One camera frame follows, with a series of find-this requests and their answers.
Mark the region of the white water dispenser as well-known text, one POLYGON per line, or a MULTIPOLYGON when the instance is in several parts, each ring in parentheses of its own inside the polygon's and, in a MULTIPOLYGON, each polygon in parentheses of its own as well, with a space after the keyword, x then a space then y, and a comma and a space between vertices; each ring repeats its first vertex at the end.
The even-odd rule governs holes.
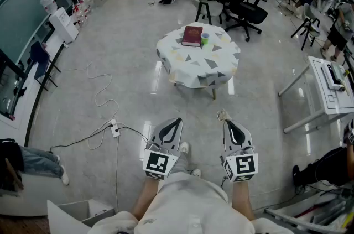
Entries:
POLYGON ((59 37, 67 44, 74 42, 79 34, 78 29, 63 7, 58 8, 56 12, 49 17, 49 22, 58 32, 59 37))

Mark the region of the white desk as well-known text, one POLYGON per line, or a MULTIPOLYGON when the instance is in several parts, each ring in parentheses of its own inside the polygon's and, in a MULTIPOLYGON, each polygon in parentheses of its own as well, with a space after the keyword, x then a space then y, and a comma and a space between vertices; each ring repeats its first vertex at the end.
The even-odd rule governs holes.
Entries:
POLYGON ((305 126, 324 115, 332 116, 331 119, 323 123, 325 126, 350 113, 354 113, 354 93, 351 90, 349 79, 347 76, 344 78, 345 86, 343 91, 332 89, 330 81, 327 79, 330 74, 325 72, 325 68, 330 64, 329 61, 324 59, 309 56, 308 62, 302 71, 294 76, 290 83, 278 92, 278 96, 282 96, 310 70, 314 76, 314 84, 320 101, 319 110, 312 112, 309 116, 297 121, 295 124, 284 128, 283 132, 285 134, 305 126))

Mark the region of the clear water jug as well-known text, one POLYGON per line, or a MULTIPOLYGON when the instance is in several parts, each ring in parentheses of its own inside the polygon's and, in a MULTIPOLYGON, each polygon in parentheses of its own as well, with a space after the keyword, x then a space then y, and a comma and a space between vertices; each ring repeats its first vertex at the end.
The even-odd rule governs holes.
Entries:
POLYGON ((40 0, 40 4, 49 15, 53 15, 58 9, 58 5, 55 0, 40 0))

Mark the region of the white storage shelf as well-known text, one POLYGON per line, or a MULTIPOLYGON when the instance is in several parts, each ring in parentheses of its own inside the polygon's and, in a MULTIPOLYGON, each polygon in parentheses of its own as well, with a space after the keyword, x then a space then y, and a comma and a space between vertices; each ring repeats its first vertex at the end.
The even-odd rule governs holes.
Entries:
POLYGON ((268 207, 264 214, 303 234, 354 234, 354 189, 318 191, 282 208, 268 207))

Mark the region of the white low bench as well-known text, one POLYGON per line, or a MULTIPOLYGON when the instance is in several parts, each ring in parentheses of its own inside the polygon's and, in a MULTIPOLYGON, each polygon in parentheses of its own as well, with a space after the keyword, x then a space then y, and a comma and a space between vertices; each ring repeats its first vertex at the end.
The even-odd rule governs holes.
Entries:
POLYGON ((47 201, 55 204, 68 202, 65 191, 69 189, 62 181, 51 175, 21 174, 24 189, 12 184, 0 187, 0 215, 45 216, 47 201))

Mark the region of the blue chair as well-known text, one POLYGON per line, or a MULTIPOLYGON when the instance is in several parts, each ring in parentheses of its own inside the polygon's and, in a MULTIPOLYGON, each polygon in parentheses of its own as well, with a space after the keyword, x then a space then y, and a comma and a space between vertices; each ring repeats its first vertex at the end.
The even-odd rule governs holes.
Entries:
POLYGON ((55 65, 53 61, 51 61, 49 53, 43 44, 39 41, 36 41, 31 45, 30 59, 37 64, 34 80, 46 91, 48 91, 48 89, 45 87, 45 83, 39 81, 41 77, 43 77, 44 80, 49 80, 55 87, 58 87, 57 84, 52 80, 48 69, 51 65, 59 73, 61 73, 61 70, 55 65))

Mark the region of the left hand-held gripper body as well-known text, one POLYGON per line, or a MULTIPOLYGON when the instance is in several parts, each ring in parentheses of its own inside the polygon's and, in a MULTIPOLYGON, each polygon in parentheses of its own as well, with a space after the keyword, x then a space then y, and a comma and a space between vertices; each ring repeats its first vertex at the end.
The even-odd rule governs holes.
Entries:
POLYGON ((144 150, 143 170, 147 177, 164 180, 169 176, 179 158, 178 150, 173 151, 151 142, 144 150))

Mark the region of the person's grey trousers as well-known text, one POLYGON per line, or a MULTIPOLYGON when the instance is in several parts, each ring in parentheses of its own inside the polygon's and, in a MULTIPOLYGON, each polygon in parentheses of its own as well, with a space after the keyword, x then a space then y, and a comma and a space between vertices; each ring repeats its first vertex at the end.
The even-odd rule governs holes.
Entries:
POLYGON ((180 157, 171 169, 169 175, 175 173, 187 173, 189 166, 189 155, 185 152, 180 152, 180 157))

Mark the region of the person's right forearm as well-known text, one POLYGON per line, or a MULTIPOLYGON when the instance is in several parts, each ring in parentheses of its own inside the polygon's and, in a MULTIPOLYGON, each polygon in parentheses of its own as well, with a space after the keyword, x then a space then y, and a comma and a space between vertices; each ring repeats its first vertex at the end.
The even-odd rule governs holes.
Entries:
POLYGON ((250 221, 255 220, 254 212, 249 199, 248 181, 233 184, 232 208, 250 221))

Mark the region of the table with patterned white cloth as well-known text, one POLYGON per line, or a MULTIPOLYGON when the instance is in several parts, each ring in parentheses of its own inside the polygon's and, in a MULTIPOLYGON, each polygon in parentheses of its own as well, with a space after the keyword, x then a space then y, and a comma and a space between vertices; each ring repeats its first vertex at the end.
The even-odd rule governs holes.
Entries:
POLYGON ((193 22, 209 34, 208 43, 200 47, 181 44, 185 28, 166 35, 156 45, 169 81, 191 89, 216 89, 227 83, 236 73, 241 50, 227 32, 216 25, 193 22))

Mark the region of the white open box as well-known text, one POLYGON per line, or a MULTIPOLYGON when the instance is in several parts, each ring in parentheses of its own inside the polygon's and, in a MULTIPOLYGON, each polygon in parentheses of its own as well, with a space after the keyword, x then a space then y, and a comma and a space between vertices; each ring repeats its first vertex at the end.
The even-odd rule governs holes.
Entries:
POLYGON ((116 214, 114 207, 90 199, 55 205, 47 201, 50 234, 88 234, 92 226, 116 214))

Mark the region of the white electronic device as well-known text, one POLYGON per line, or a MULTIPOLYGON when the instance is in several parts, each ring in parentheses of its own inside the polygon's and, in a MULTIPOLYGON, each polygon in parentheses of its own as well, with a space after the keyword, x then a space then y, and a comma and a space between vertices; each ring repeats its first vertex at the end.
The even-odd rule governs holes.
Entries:
POLYGON ((346 79, 349 75, 348 70, 342 71, 339 64, 336 62, 323 63, 321 70, 324 73, 327 86, 330 90, 346 91, 347 94, 349 94, 346 83, 346 79))

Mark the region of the person's left forearm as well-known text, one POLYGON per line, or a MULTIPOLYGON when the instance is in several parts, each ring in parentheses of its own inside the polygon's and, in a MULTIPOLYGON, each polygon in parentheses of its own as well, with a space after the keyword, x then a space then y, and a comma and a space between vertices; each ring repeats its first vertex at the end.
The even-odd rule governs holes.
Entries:
POLYGON ((159 180, 146 177, 131 214, 140 221, 158 192, 159 180))

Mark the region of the white power strip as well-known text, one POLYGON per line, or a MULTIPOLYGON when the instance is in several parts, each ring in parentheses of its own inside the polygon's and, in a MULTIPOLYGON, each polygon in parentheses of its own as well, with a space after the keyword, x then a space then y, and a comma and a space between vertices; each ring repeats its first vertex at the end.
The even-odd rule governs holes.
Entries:
POLYGON ((118 138, 121 135, 118 123, 114 118, 109 121, 109 128, 111 129, 113 138, 118 138))

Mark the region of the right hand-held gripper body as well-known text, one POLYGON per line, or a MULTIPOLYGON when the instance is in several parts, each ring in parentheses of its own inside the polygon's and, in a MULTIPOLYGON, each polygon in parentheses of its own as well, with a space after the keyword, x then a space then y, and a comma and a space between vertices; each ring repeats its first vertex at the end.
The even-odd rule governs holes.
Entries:
POLYGON ((258 154, 254 145, 221 156, 226 176, 232 183, 251 180, 258 173, 258 154))

